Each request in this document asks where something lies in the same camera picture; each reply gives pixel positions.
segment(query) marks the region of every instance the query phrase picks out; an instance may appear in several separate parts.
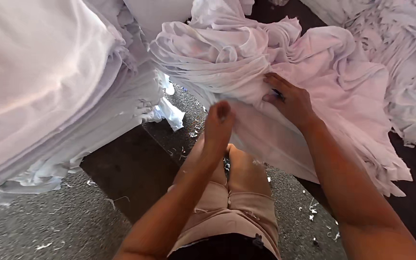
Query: thigh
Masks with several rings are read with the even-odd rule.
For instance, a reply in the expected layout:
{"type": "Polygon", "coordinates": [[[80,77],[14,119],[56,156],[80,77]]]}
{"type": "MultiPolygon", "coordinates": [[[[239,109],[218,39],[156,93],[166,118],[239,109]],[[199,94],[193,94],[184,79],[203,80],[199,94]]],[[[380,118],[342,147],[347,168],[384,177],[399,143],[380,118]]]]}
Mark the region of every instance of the thigh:
{"type": "MultiPolygon", "coordinates": [[[[199,158],[202,155],[203,146],[205,144],[205,134],[201,134],[195,145],[193,146],[192,150],[188,154],[185,162],[182,164],[181,168],[177,172],[176,177],[174,178],[173,184],[176,184],[178,180],[181,180],[184,174],[190,174],[193,172],[194,169],[198,167],[199,158]]],[[[224,174],[224,163],[221,160],[214,170],[213,175],[211,176],[212,182],[216,182],[221,184],[225,187],[228,185],[228,180],[226,175],[224,174]]]]}
{"type": "Polygon", "coordinates": [[[262,162],[229,144],[229,190],[231,193],[253,192],[271,197],[271,190],[262,162]]]}

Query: beige shorts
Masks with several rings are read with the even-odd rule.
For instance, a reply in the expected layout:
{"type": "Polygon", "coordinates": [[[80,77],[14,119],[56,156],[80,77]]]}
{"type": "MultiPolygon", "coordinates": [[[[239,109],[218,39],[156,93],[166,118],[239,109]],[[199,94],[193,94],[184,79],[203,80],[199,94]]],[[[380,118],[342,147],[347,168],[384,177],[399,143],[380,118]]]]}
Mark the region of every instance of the beige shorts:
{"type": "Polygon", "coordinates": [[[228,233],[249,237],[259,234],[264,246],[280,259],[274,200],[252,192],[229,194],[224,186],[215,182],[208,183],[171,252],[196,240],[228,233]]]}

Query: cloth bundle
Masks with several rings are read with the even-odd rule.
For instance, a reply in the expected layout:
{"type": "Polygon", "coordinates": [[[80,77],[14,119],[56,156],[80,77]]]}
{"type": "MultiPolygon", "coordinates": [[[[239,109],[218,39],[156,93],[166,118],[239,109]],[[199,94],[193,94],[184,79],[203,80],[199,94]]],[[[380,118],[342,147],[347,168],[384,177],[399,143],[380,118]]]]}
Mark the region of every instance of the cloth bundle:
{"type": "Polygon", "coordinates": [[[142,37],[123,0],[0,0],[0,205],[59,189],[84,156],[155,120],[165,78],[142,37]]]}
{"type": "MultiPolygon", "coordinates": [[[[164,22],[190,19],[190,10],[194,0],[124,0],[131,13],[144,32],[146,39],[152,41],[159,32],[164,22]]],[[[254,0],[240,0],[242,10],[246,15],[251,14],[254,0]]]]}
{"type": "Polygon", "coordinates": [[[311,96],[316,113],[386,196],[405,196],[391,181],[412,180],[388,139],[388,71],[369,62],[351,33],[319,27],[300,37],[297,19],[261,24],[239,0],[195,0],[192,20],[167,22],[151,42],[158,68],[204,106],[228,98],[237,114],[232,141],[258,159],[318,183],[298,129],[271,104],[263,74],[274,71],[311,96]]]}
{"type": "Polygon", "coordinates": [[[415,145],[416,0],[301,1],[327,24],[347,28],[370,61],[387,67],[385,109],[405,144],[415,145]]]}

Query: hand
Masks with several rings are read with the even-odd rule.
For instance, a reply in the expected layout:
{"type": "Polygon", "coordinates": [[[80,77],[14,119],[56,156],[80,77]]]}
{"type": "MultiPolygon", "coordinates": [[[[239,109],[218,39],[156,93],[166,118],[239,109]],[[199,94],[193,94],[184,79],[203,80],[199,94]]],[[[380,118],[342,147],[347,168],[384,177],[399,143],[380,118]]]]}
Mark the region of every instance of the hand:
{"type": "Polygon", "coordinates": [[[205,144],[203,153],[218,163],[229,144],[235,114],[225,100],[211,106],[205,120],[205,144]]]}
{"type": "Polygon", "coordinates": [[[284,98],[278,95],[265,95],[263,100],[273,104],[300,131],[321,121],[312,110],[311,99],[305,89],[294,86],[274,72],[265,76],[263,81],[274,86],[284,98]]]}

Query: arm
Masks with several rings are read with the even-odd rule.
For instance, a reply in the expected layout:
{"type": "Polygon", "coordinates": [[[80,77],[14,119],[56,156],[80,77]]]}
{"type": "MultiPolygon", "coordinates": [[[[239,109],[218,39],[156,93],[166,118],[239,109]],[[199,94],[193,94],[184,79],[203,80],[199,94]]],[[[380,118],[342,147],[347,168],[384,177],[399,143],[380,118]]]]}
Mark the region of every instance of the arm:
{"type": "Polygon", "coordinates": [[[368,175],[345,157],[312,110],[309,93],[275,73],[266,74],[264,81],[280,91],[285,101],[274,95],[263,100],[277,107],[306,139],[348,258],[416,260],[416,241],[368,175]]]}
{"type": "Polygon", "coordinates": [[[168,193],[137,221],[115,256],[115,260],[165,259],[224,156],[234,114],[227,102],[210,108],[205,121],[205,145],[199,167],[184,174],[168,193]]]}

